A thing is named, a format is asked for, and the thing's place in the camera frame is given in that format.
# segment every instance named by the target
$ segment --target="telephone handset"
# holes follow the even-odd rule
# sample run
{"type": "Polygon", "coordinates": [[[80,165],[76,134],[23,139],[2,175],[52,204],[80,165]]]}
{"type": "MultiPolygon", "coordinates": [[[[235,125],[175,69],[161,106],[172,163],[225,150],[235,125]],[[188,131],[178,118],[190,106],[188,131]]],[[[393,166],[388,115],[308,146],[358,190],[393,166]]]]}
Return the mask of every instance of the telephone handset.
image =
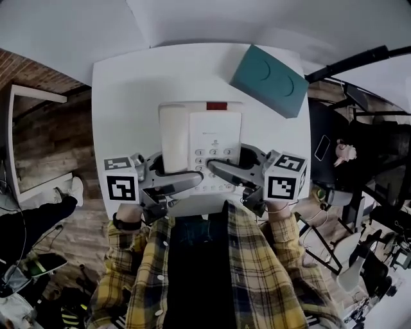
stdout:
{"type": "Polygon", "coordinates": [[[203,181],[173,195],[183,199],[194,194],[233,192],[235,186],[211,173],[208,159],[238,164],[240,159],[242,103],[180,102],[159,106],[162,158],[166,173],[194,170],[203,181]]]}

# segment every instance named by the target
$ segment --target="person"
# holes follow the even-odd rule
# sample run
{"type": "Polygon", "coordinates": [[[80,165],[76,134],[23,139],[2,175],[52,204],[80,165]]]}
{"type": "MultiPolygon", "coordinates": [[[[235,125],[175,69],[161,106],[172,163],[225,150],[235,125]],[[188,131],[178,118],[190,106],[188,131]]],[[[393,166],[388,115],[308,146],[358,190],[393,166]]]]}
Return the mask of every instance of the person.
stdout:
{"type": "Polygon", "coordinates": [[[76,207],[83,206],[83,182],[78,177],[73,177],[67,194],[58,188],[55,193],[58,203],[43,204],[36,209],[8,213],[0,217],[2,265],[11,265],[20,258],[24,259],[46,231],[70,216],[76,207]]]}
{"type": "MultiPolygon", "coordinates": [[[[320,269],[303,263],[288,203],[267,203],[268,222],[226,201],[223,211],[161,218],[120,231],[111,222],[106,274],[88,329],[341,328],[320,269]]],[[[141,220],[122,204],[116,218],[141,220]]]]}

